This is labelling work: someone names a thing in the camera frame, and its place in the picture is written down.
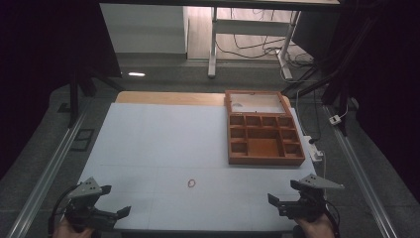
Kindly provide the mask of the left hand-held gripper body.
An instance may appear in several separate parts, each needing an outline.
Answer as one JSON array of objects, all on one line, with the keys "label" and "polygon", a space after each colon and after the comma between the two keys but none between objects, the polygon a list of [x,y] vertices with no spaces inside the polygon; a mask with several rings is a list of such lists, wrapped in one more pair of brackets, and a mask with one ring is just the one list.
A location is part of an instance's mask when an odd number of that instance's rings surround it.
[{"label": "left hand-held gripper body", "polygon": [[117,221],[115,213],[95,207],[102,196],[101,187],[94,178],[88,178],[67,196],[69,203],[64,216],[75,231],[83,231],[85,228],[111,231],[114,228]]}]

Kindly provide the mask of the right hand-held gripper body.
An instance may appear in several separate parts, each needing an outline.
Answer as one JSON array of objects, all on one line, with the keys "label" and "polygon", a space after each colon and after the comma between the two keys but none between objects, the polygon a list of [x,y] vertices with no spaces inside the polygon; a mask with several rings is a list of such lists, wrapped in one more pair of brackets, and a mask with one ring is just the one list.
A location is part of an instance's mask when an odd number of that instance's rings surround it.
[{"label": "right hand-held gripper body", "polygon": [[343,184],[313,174],[310,174],[299,181],[302,184],[302,188],[298,190],[300,198],[297,201],[287,203],[286,217],[289,219],[304,218],[309,222],[315,221],[324,213],[326,208],[324,190],[327,188],[345,188]]}]

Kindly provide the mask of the wooden compartment box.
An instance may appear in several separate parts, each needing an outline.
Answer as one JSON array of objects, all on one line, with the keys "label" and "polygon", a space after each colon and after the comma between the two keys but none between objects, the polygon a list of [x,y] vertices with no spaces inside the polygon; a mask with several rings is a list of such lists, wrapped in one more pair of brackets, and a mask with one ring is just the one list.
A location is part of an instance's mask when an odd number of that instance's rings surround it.
[{"label": "wooden compartment box", "polygon": [[277,91],[226,90],[230,165],[300,166],[305,155],[286,99]]}]

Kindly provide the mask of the person's right hand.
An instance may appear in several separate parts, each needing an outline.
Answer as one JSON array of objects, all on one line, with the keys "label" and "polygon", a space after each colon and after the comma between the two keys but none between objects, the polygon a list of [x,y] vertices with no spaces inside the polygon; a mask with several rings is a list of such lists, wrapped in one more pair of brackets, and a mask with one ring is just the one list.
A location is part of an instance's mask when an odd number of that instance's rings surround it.
[{"label": "person's right hand", "polygon": [[335,238],[333,225],[326,214],[313,222],[304,218],[295,218],[294,221],[303,229],[306,238]]}]

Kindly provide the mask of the person's left hand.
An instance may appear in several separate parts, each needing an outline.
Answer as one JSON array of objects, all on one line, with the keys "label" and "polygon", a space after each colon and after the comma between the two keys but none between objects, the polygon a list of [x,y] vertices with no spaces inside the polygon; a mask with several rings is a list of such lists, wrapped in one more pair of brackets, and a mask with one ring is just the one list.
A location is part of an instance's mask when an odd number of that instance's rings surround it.
[{"label": "person's left hand", "polygon": [[63,218],[52,234],[52,238],[91,238],[94,229],[85,228],[82,232],[76,232],[71,224]]}]

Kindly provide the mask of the white power strip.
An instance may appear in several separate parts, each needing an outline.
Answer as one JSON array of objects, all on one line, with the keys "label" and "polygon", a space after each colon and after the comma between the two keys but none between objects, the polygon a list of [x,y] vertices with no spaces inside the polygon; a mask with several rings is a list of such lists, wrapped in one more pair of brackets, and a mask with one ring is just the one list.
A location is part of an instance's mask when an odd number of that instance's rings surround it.
[{"label": "white power strip", "polygon": [[305,136],[304,139],[307,143],[307,148],[308,148],[311,160],[314,163],[322,162],[324,158],[324,153],[316,147],[315,145],[316,140],[313,139],[311,136]]}]

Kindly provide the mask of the white table cover sheet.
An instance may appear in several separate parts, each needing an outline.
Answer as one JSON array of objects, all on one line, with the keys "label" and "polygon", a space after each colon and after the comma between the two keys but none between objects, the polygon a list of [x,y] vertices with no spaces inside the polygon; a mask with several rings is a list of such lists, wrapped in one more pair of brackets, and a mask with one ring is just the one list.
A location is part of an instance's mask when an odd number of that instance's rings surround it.
[{"label": "white table cover sheet", "polygon": [[[222,106],[114,103],[81,174],[112,186],[98,208],[131,206],[121,230],[278,232],[292,229],[267,201],[314,168],[230,165]],[[187,182],[196,180],[189,188]]]}]

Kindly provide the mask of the black tripod stand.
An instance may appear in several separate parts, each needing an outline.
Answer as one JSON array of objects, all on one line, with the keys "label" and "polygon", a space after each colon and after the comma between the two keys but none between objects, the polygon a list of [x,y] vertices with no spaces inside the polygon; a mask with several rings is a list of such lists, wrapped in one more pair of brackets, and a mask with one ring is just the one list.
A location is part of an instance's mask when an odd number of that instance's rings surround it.
[{"label": "black tripod stand", "polygon": [[72,128],[79,117],[79,103],[78,103],[78,89],[81,89],[85,96],[93,97],[96,94],[96,86],[93,83],[93,78],[97,78],[118,92],[125,91],[125,88],[113,81],[109,76],[101,73],[92,66],[80,67],[74,70],[69,77],[69,92],[70,92],[70,120],[68,127]]},{"label": "black tripod stand", "polygon": [[354,44],[358,41],[358,35],[359,32],[357,30],[352,30],[345,39],[337,41],[337,46],[326,57],[313,62],[311,67],[296,82],[281,90],[282,93],[289,95],[290,90],[296,89],[302,83],[305,83],[312,74],[324,66],[327,74],[315,83],[296,90],[292,98],[297,99],[322,86],[326,86],[321,101],[324,105],[330,105],[337,97],[340,97],[339,113],[341,122],[337,124],[337,127],[344,136],[347,135],[346,114],[348,108],[348,79],[345,77],[345,73],[350,68],[354,57]]}]

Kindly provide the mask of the black curtain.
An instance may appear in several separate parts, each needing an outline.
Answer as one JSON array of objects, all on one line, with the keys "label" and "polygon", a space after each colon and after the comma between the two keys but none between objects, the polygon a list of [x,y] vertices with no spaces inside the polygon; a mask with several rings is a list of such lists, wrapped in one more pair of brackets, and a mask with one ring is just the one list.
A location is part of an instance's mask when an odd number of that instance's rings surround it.
[{"label": "black curtain", "polygon": [[0,0],[0,179],[73,78],[121,71],[100,0]]},{"label": "black curtain", "polygon": [[341,0],[346,12],[302,12],[293,41],[326,75],[364,34],[322,101],[359,103],[356,118],[420,202],[420,0]]}]

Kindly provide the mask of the white cabinet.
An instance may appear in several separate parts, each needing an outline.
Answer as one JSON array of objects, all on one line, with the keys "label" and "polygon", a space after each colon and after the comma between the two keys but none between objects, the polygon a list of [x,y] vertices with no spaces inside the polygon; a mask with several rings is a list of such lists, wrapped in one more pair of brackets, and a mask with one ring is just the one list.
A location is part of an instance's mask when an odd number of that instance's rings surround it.
[{"label": "white cabinet", "polygon": [[101,3],[100,8],[116,53],[187,53],[185,7]]}]

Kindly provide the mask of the aluminium floor rail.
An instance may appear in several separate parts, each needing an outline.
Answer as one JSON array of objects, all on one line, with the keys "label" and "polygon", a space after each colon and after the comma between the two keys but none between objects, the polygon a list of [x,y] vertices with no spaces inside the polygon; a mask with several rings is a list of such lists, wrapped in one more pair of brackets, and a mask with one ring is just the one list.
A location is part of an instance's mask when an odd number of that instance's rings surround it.
[{"label": "aluminium floor rail", "polygon": [[59,171],[59,168],[69,151],[70,145],[86,117],[86,111],[87,107],[83,106],[73,125],[65,131],[63,138],[52,154],[52,157],[31,191],[6,238],[25,238],[27,235],[29,228],[53,184],[53,180]]},{"label": "aluminium floor rail", "polygon": [[323,175],[345,186],[344,190],[327,192],[328,200],[341,215],[342,237],[398,238],[396,228],[350,139],[337,126],[326,122],[321,144],[326,150]]}]

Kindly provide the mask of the black floor frame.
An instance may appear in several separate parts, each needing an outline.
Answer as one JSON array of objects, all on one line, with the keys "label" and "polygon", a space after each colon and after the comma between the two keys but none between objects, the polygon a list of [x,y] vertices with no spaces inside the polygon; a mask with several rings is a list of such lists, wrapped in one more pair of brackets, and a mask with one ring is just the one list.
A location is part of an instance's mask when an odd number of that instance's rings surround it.
[{"label": "black floor frame", "polygon": [[79,129],[70,149],[74,152],[86,152],[93,139],[94,129]]}]

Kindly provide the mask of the white desk frame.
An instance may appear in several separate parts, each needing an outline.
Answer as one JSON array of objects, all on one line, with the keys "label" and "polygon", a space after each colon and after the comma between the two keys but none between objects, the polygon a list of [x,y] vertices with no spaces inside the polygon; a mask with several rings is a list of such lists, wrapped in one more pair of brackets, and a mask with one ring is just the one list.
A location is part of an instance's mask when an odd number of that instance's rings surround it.
[{"label": "white desk frame", "polygon": [[243,35],[243,36],[267,36],[281,37],[283,45],[279,50],[275,50],[275,56],[280,64],[280,73],[284,79],[290,80],[292,73],[286,61],[286,54],[290,45],[297,20],[300,15],[299,11],[290,12],[290,20],[288,22],[275,21],[256,21],[256,20],[238,20],[238,19],[222,19],[218,17],[218,8],[211,8],[211,45],[208,64],[208,77],[216,76],[216,52],[217,52],[217,36],[225,35]]}]

